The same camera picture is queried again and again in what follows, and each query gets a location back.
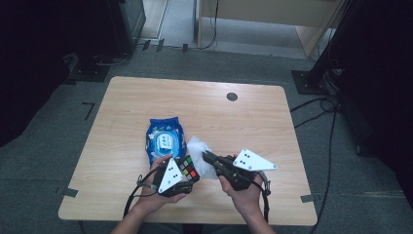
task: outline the cable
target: cable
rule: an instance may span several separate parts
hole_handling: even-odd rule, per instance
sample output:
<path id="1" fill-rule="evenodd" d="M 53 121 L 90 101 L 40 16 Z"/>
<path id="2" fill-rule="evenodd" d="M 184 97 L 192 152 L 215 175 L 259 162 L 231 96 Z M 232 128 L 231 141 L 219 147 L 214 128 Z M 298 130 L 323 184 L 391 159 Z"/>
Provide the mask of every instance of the cable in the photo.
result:
<path id="1" fill-rule="evenodd" d="M 83 226 L 83 221 L 79 221 L 79 227 L 82 234 L 86 234 L 85 227 Z"/>
<path id="2" fill-rule="evenodd" d="M 337 103 L 334 107 L 333 123 L 331 124 L 331 131 L 330 131 L 330 137 L 329 137 L 329 143 L 328 143 L 327 182 L 325 183 L 325 191 L 324 191 L 324 195 L 322 197 L 322 203 L 321 203 L 321 207 L 319 209 L 317 223 L 313 226 L 312 230 L 310 231 L 310 234 L 313 234 L 316 231 L 317 227 L 319 226 L 319 220 L 321 219 L 322 212 L 324 211 L 325 201 L 327 200 L 327 195 L 328 195 L 328 191 L 329 191 L 329 188 L 330 188 L 330 181 L 331 181 L 331 151 L 332 151 L 331 150 L 331 145 L 332 145 L 332 141 L 333 141 L 334 125 L 335 125 L 335 120 L 336 120 L 336 116 L 337 116 L 337 112 L 338 112 L 338 106 L 339 106 L 339 103 Z"/>
<path id="3" fill-rule="evenodd" d="M 210 40 L 209 44 L 206 47 L 203 48 L 198 48 L 199 50 L 206 50 L 209 47 L 211 47 L 215 42 L 216 42 L 216 18 L 218 17 L 218 9 L 219 9 L 219 0 L 216 0 L 216 7 L 215 7 L 215 19 L 214 19 L 214 25 L 212 26 L 212 21 L 211 19 L 209 19 L 209 22 L 211 24 L 212 30 L 213 30 L 213 37 Z"/>
<path id="4" fill-rule="evenodd" d="M 148 175 L 145 176 L 144 179 L 142 179 L 142 175 L 139 175 L 139 177 L 137 178 L 137 187 L 133 190 L 133 192 L 131 193 L 131 195 L 130 195 L 129 198 L 128 198 L 127 204 L 125 205 L 124 217 L 125 217 L 125 216 L 128 214 L 128 212 L 129 212 L 129 209 L 130 209 L 130 207 L 131 207 L 131 201 L 133 201 L 133 198 L 135 198 L 135 197 L 149 197 L 149 196 L 152 196 L 152 195 L 154 195 L 154 194 L 157 193 L 157 191 L 156 191 L 156 192 L 154 192 L 154 193 L 152 193 L 152 194 L 148 194 L 148 195 L 134 195 L 134 193 L 136 193 L 137 189 L 139 189 L 139 188 L 142 187 L 142 186 L 147 186 L 147 187 L 152 188 L 151 185 L 148 185 L 148 184 L 144 183 L 144 181 L 146 181 L 146 179 L 148 179 L 148 177 L 149 177 L 150 175 L 152 175 L 153 173 L 157 172 L 161 167 L 162 167 L 162 166 L 158 166 L 158 167 L 156 167 L 154 170 L 150 171 L 150 172 L 148 173 Z"/>
<path id="5" fill-rule="evenodd" d="M 339 91 L 339 88 L 334 84 L 337 77 L 339 77 L 342 73 L 341 69 L 340 70 L 340 74 L 337 72 L 337 69 L 327 69 L 323 75 L 323 78 L 325 80 L 325 82 L 327 82 L 327 84 L 330 86 L 330 88 L 337 93 Z"/>
<path id="6" fill-rule="evenodd" d="M 307 123 L 310 122 L 310 121 L 313 121 L 313 120 L 318 119 L 318 118 L 319 118 L 321 115 L 323 115 L 323 114 L 334 112 L 337 104 L 334 103 L 333 101 L 329 100 L 328 98 L 332 98 L 332 97 L 331 97 L 331 96 L 328 96 L 328 97 L 315 98 L 315 99 L 312 99 L 312 100 L 309 100 L 309 101 L 307 101 L 307 102 L 304 102 L 303 104 L 301 104 L 301 105 L 293 108 L 293 111 L 294 111 L 294 110 L 296 110 L 296 109 L 298 109 L 298 108 L 300 108 L 300 107 L 303 107 L 304 105 L 307 105 L 307 104 L 309 104 L 309 103 L 311 103 L 311 102 L 314 102 L 314 101 L 316 101 L 316 100 L 320 100 L 320 102 L 319 102 L 319 107 L 323 110 L 322 113 L 316 115 L 315 117 L 312 117 L 312 118 L 310 118 L 310 119 L 308 119 L 308 120 L 306 120 L 306 121 L 304 121 L 304 122 L 302 122 L 302 123 L 294 126 L 294 129 L 297 129 L 298 127 L 300 127 L 300 126 L 302 126 L 302 125 L 304 125 L 304 124 L 307 124 Z M 331 108 L 326 108 L 326 107 L 323 105 L 325 102 L 328 102 L 328 103 L 331 104 L 333 107 L 331 107 Z"/>
<path id="7" fill-rule="evenodd" d="M 312 103 L 312 102 L 314 102 L 314 101 L 323 100 L 323 99 L 327 99 L 327 98 L 332 98 L 332 96 L 317 97 L 317 98 L 308 100 L 308 101 L 306 101 L 306 102 L 304 102 L 304 103 L 302 103 L 302 104 L 299 104 L 299 105 L 295 106 L 294 108 L 290 109 L 289 112 L 292 113 L 292 112 L 296 111 L 297 109 L 299 109 L 299 108 L 301 108 L 301 107 L 304 107 L 304 106 L 306 106 L 306 105 L 308 105 L 308 104 L 310 104 L 310 103 Z"/>
<path id="8" fill-rule="evenodd" d="M 120 64 L 124 63 L 126 60 L 128 60 L 128 58 L 129 58 L 130 55 L 128 55 L 128 54 L 123 54 L 123 56 L 126 56 L 126 57 L 125 57 L 123 60 L 119 61 L 119 62 L 114 62 L 114 63 L 97 62 L 96 65 L 101 65 L 101 66 L 120 65 Z M 98 59 L 98 58 L 113 59 L 113 58 L 109 58 L 109 57 L 94 56 L 94 59 Z"/>
<path id="9" fill-rule="evenodd" d="M 270 205 L 268 204 L 268 197 L 266 191 L 254 180 L 251 182 L 261 190 L 262 199 L 264 200 L 264 219 L 268 222 L 268 213 L 270 212 Z"/>
<path id="10" fill-rule="evenodd" d="M 140 46 L 144 46 L 145 44 L 142 44 L 142 43 L 139 43 L 139 44 L 136 44 L 136 48 L 139 48 Z M 149 46 L 150 47 L 158 47 L 158 45 L 152 45 L 152 44 L 149 44 Z M 166 48 L 173 48 L 173 49 L 179 49 L 179 50 L 182 50 L 182 47 L 177 47 L 177 46 L 162 46 L 162 47 L 166 47 Z"/>
<path id="11" fill-rule="evenodd" d="M 302 123 L 294 126 L 294 129 L 297 129 L 298 127 L 300 127 L 300 126 L 302 126 L 302 125 L 304 125 L 304 124 L 307 124 L 308 122 L 310 122 L 310 121 L 312 121 L 312 120 L 318 119 L 321 115 L 323 115 L 323 114 L 325 114 L 325 113 L 328 113 L 328 112 L 327 112 L 327 111 L 323 111 L 321 114 L 318 114 L 318 115 L 316 115 L 315 117 L 312 117 L 312 118 L 310 118 L 310 119 L 308 119 L 308 120 L 306 120 L 306 121 L 304 121 L 304 122 L 302 122 Z"/>

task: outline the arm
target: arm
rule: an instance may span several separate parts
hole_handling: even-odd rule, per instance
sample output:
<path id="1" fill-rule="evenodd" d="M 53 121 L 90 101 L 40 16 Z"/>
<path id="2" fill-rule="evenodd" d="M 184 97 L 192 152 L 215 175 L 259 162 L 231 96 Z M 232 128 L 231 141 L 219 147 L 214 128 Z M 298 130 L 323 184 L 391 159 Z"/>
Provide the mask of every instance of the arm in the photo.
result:
<path id="1" fill-rule="evenodd" d="M 151 170 L 158 167 L 163 161 L 169 159 L 171 156 L 165 156 L 162 158 L 158 158 L 152 164 Z M 147 179 L 148 183 L 152 183 L 155 174 L 149 176 Z M 140 195 L 148 195 L 154 193 L 153 189 L 148 187 L 142 187 L 142 192 Z M 112 234 L 116 233 L 132 233 L 136 234 L 139 230 L 140 224 L 142 224 L 143 220 L 153 212 L 157 211 L 166 203 L 177 203 L 179 200 L 185 197 L 186 194 L 181 193 L 177 194 L 173 197 L 167 198 L 160 196 L 159 194 L 154 194 L 149 197 L 139 197 L 136 204 L 131 208 L 129 213 L 124 217 L 124 219 L 119 222 L 119 224 L 113 229 L 111 232 Z"/>
<path id="2" fill-rule="evenodd" d="M 264 219 L 264 215 L 259 207 L 261 192 L 259 188 L 250 185 L 247 190 L 235 191 L 224 176 L 220 176 L 219 181 L 221 182 L 222 190 L 232 198 L 235 208 L 244 218 L 251 233 L 276 233 Z M 256 176 L 254 181 L 258 184 L 263 182 L 260 176 Z"/>

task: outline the blue bag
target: blue bag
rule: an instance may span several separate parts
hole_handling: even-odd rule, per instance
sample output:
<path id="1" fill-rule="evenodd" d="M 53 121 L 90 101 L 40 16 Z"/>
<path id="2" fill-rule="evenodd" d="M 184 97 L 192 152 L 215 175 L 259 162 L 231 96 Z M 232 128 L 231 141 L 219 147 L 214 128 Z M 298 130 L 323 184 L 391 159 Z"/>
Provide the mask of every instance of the blue bag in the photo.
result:
<path id="1" fill-rule="evenodd" d="M 149 164 L 156 158 L 172 155 L 181 158 L 186 154 L 186 142 L 178 117 L 169 119 L 150 119 L 151 125 L 146 132 L 146 152 Z"/>

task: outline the gray carpet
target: gray carpet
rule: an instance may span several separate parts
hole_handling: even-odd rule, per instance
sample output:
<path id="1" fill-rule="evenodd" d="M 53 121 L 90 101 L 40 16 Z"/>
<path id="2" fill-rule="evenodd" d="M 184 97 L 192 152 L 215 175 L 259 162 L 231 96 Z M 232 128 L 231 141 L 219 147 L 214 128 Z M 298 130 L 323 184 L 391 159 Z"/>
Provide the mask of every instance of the gray carpet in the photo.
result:
<path id="1" fill-rule="evenodd" d="M 81 233 L 76 221 L 57 216 L 62 197 L 87 139 L 108 82 L 113 76 L 154 77 L 277 85 L 290 107 L 317 98 L 298 95 L 290 70 L 310 70 L 307 59 L 276 58 L 178 49 L 137 48 L 104 83 L 61 85 L 25 132 L 0 148 L 0 233 Z M 95 103 L 89 116 L 90 106 Z M 317 102 L 292 113 L 294 124 L 321 109 Z M 296 130 L 312 193 L 322 198 L 327 180 L 332 114 Z M 413 233 L 413 212 L 394 178 L 376 158 L 356 155 L 346 120 L 337 114 L 332 143 L 331 184 L 315 233 Z M 321 201 L 315 203 L 320 209 Z M 88 234 L 109 233 L 115 222 L 85 221 Z M 309 233 L 311 227 L 275 226 L 278 233 Z"/>

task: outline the wire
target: wire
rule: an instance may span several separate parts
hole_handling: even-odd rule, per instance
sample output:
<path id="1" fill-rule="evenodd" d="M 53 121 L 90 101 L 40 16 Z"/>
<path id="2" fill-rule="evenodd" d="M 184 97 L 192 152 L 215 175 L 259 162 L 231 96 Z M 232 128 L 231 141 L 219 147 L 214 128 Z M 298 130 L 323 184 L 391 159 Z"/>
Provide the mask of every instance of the wire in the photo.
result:
<path id="1" fill-rule="evenodd" d="M 266 191 L 254 180 L 251 182 L 261 190 L 262 199 L 264 201 L 264 219 L 268 222 L 268 213 L 270 212 L 270 205 L 268 204 L 268 197 Z"/>
<path id="2" fill-rule="evenodd" d="M 326 98 L 332 98 L 332 96 L 317 97 L 317 98 L 308 100 L 308 101 L 306 101 L 306 102 L 304 102 L 304 103 L 302 103 L 302 104 L 299 104 L 299 105 L 295 106 L 294 108 L 290 109 L 289 112 L 292 113 L 292 112 L 296 111 L 297 109 L 299 109 L 299 108 L 301 108 L 301 107 L 304 107 L 304 106 L 306 106 L 306 105 L 308 105 L 308 104 L 310 104 L 310 103 L 312 103 L 312 102 L 314 102 L 314 101 L 323 100 L 323 99 L 326 99 Z"/>
<path id="3" fill-rule="evenodd" d="M 119 61 L 119 62 L 114 62 L 114 63 L 97 62 L 96 65 L 101 65 L 101 66 L 120 65 L 120 64 L 124 63 L 126 60 L 128 60 L 128 58 L 130 57 L 130 55 L 128 55 L 128 54 L 123 54 L 123 56 L 126 56 L 126 57 L 123 60 Z M 94 56 L 94 59 L 98 59 L 98 58 L 113 59 L 113 58 L 109 58 L 109 57 Z"/>
<path id="4" fill-rule="evenodd" d="M 339 91 L 338 87 L 334 84 L 337 77 L 339 77 L 341 74 L 337 74 L 337 72 L 334 69 L 327 69 L 323 75 L 324 80 L 327 82 L 327 84 L 330 86 L 330 88 L 337 93 Z"/>
<path id="5" fill-rule="evenodd" d="M 312 120 L 318 119 L 321 115 L 323 115 L 323 114 L 325 114 L 325 113 L 327 113 L 327 111 L 323 111 L 321 114 L 318 114 L 318 115 L 316 115 L 315 117 L 310 118 L 310 119 L 308 119 L 308 120 L 306 120 L 306 121 L 304 121 L 304 122 L 302 122 L 302 123 L 294 126 L 294 129 L 297 129 L 298 127 L 300 127 L 300 126 L 302 126 L 302 125 L 304 125 L 304 124 L 307 124 L 308 122 L 310 122 L 310 121 L 312 121 Z"/>
<path id="6" fill-rule="evenodd" d="M 213 26 L 212 26 L 212 19 L 209 19 L 210 26 L 212 27 L 212 30 L 213 30 L 213 37 L 212 37 L 212 39 L 210 40 L 209 44 L 206 47 L 198 48 L 198 50 L 206 50 L 206 49 L 210 48 L 214 43 L 217 43 L 216 42 L 216 18 L 218 17 L 218 9 L 219 9 L 219 0 L 216 0 L 215 19 L 214 19 Z"/>
<path id="7" fill-rule="evenodd" d="M 329 188 L 330 188 L 330 181 L 331 181 L 331 151 L 332 151 L 331 150 L 331 145 L 332 145 L 332 141 L 333 141 L 334 125 L 335 125 L 335 120 L 336 120 L 336 116 L 337 116 L 337 112 L 338 112 L 338 106 L 339 106 L 339 103 L 337 103 L 334 106 L 333 123 L 331 124 L 331 131 L 330 131 L 330 137 L 329 137 L 329 143 L 328 143 L 327 182 L 325 183 L 325 191 L 324 191 L 324 195 L 322 197 L 322 203 L 321 203 L 321 207 L 319 209 L 317 223 L 313 226 L 312 230 L 310 231 L 310 234 L 313 234 L 316 231 L 317 227 L 319 226 L 319 220 L 321 219 L 322 212 L 324 211 L 325 201 L 327 200 L 327 195 L 328 195 L 328 191 L 329 191 Z"/>
<path id="8" fill-rule="evenodd" d="M 82 234 L 86 234 L 85 227 L 83 226 L 83 221 L 79 221 L 79 227 Z"/>
<path id="9" fill-rule="evenodd" d="M 332 98 L 332 96 L 315 98 L 315 99 L 306 101 L 306 102 L 304 102 L 303 104 L 301 104 L 301 105 L 293 108 L 292 111 L 294 111 L 294 110 L 296 110 L 296 109 L 298 109 L 298 108 L 300 108 L 300 107 L 303 107 L 303 106 L 305 106 L 305 105 L 307 105 L 307 104 L 310 104 L 310 103 L 312 103 L 312 102 L 314 102 L 314 101 L 316 101 L 316 100 L 320 100 L 320 102 L 319 102 L 319 107 L 323 110 L 322 113 L 316 115 L 315 117 L 312 117 L 312 118 L 310 118 L 310 119 L 308 119 L 308 120 L 306 120 L 306 121 L 304 121 L 304 122 L 302 122 L 302 123 L 294 126 L 294 129 L 297 129 L 298 127 L 300 127 L 300 126 L 302 126 L 302 125 L 304 125 L 304 124 L 307 124 L 307 123 L 310 122 L 310 121 L 313 121 L 313 120 L 318 119 L 318 118 L 319 118 L 320 116 L 322 116 L 323 114 L 333 113 L 333 112 L 335 111 L 335 108 L 336 108 L 336 105 L 337 105 L 337 104 L 334 103 L 333 101 L 331 101 L 329 98 Z M 324 106 L 324 103 L 325 103 L 325 102 L 328 102 L 329 104 L 331 104 L 332 107 L 326 108 L 326 107 Z"/>
<path id="10" fill-rule="evenodd" d="M 158 192 L 157 191 L 155 191 L 154 193 L 151 193 L 151 194 L 147 194 L 147 195 L 134 195 L 133 197 L 150 197 L 150 196 L 153 196 L 153 195 L 155 195 L 155 194 L 157 194 Z"/>
<path id="11" fill-rule="evenodd" d="M 136 48 L 139 48 L 140 46 L 144 46 L 145 44 L 142 44 L 142 43 L 139 43 L 139 44 L 136 44 Z M 158 47 L 158 45 L 153 45 L 153 44 L 149 44 L 149 46 L 150 47 Z M 174 48 L 174 49 L 179 49 L 179 50 L 182 50 L 182 47 L 177 47 L 177 46 L 162 46 L 162 47 L 165 47 L 165 48 Z"/>

